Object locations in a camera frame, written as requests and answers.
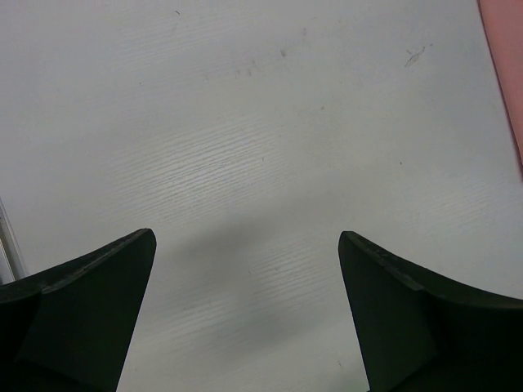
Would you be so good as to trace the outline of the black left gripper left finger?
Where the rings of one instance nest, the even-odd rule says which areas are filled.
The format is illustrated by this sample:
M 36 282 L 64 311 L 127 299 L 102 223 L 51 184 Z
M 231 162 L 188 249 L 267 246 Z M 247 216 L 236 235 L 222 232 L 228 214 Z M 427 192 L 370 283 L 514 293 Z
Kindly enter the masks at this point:
M 1 286 L 3 391 L 115 391 L 156 251 L 139 229 Z

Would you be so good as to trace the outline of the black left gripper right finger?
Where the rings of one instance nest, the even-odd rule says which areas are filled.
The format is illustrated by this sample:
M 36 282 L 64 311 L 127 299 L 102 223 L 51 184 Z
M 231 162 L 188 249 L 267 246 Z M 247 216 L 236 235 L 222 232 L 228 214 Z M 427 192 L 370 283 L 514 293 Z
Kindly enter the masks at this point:
M 522 302 L 345 231 L 342 277 L 372 391 L 519 391 Z

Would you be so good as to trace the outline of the salmon pink t-shirt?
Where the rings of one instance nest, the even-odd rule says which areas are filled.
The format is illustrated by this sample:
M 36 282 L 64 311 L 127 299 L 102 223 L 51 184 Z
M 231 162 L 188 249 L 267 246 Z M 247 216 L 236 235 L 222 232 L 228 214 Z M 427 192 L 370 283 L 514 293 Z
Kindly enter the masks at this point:
M 485 37 L 522 165 L 522 1 L 478 2 Z

